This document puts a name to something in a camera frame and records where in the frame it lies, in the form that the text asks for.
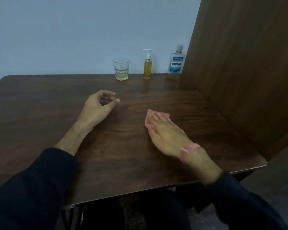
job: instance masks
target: clear glass tumbler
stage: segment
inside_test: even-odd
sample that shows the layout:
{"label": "clear glass tumbler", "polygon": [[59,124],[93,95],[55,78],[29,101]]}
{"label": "clear glass tumbler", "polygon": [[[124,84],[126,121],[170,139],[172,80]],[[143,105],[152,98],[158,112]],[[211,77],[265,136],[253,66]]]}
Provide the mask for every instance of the clear glass tumbler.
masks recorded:
{"label": "clear glass tumbler", "polygon": [[125,81],[128,79],[129,74],[129,62],[130,60],[123,57],[117,57],[113,59],[113,66],[115,70],[115,78],[119,81]]}

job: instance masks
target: wooden table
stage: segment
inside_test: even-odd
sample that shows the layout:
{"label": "wooden table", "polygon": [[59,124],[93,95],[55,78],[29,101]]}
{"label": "wooden table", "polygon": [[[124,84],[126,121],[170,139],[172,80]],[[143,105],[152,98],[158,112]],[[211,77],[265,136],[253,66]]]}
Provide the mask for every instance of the wooden table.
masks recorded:
{"label": "wooden table", "polygon": [[169,113],[224,170],[267,163],[197,90],[166,80],[165,74],[150,80],[131,74],[126,81],[113,74],[12,75],[0,80],[0,185],[53,146],[100,89],[116,92],[121,103],[80,146],[80,169],[66,205],[196,181],[187,165],[152,144],[144,127],[147,109]]}

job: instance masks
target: white pump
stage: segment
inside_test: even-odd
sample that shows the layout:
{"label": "white pump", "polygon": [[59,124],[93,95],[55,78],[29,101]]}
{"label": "white pump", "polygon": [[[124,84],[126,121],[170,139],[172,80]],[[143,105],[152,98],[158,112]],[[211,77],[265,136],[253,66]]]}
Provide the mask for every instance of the white pump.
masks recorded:
{"label": "white pump", "polygon": [[150,59],[151,58],[151,54],[150,54],[150,51],[151,51],[151,49],[143,49],[143,50],[149,50],[149,53],[146,55],[146,59]]}

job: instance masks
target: person's left hand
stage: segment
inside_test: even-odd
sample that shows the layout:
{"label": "person's left hand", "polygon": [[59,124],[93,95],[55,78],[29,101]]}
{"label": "person's left hand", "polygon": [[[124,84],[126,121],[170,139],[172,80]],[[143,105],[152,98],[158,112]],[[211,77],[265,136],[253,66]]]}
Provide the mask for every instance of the person's left hand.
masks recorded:
{"label": "person's left hand", "polygon": [[[115,92],[101,90],[91,95],[86,100],[84,108],[79,115],[78,122],[81,126],[92,130],[94,126],[104,120],[111,110],[120,102],[119,98],[115,99]],[[102,106],[99,100],[110,100],[107,105]]]}

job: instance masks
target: mouthwash bottle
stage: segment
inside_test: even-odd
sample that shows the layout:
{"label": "mouthwash bottle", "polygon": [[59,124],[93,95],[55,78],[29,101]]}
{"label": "mouthwash bottle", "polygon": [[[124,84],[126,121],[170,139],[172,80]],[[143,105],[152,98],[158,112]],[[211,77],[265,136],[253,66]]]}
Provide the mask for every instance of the mouthwash bottle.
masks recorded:
{"label": "mouthwash bottle", "polygon": [[184,54],[182,54],[182,44],[178,44],[176,46],[175,53],[171,54],[170,62],[169,62],[169,70],[167,71],[166,77],[168,79],[177,79],[180,75],[181,64],[184,59]]}

